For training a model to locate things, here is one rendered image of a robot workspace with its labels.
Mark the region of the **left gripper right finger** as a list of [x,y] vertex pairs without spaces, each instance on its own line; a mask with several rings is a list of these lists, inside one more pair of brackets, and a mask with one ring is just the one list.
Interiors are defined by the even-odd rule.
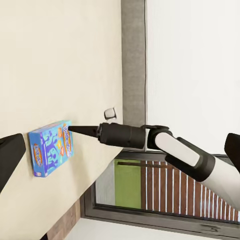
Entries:
[[240,173],[240,135],[229,133],[227,135],[224,151]]

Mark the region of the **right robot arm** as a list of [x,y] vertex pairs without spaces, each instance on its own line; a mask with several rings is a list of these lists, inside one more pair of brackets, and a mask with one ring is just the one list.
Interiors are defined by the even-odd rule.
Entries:
[[147,148],[166,153],[165,160],[219,196],[240,212],[240,173],[219,158],[210,155],[181,137],[174,137],[168,126],[119,124],[116,107],[103,113],[106,122],[99,126],[68,126],[68,131],[98,138],[101,144],[123,148]]

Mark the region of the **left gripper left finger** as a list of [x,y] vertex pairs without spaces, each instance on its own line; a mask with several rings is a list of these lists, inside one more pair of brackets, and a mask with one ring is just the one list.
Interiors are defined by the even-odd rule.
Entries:
[[22,133],[0,138],[0,193],[26,153]]

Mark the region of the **board game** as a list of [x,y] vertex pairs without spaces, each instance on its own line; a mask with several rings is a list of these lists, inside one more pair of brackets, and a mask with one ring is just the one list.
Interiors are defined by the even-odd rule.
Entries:
[[45,178],[73,157],[71,120],[62,120],[29,132],[34,176]]

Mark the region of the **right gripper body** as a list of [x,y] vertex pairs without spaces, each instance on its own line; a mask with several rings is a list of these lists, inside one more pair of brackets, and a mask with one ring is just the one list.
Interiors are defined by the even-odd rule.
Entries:
[[99,142],[106,146],[129,148],[131,134],[130,125],[103,122]]

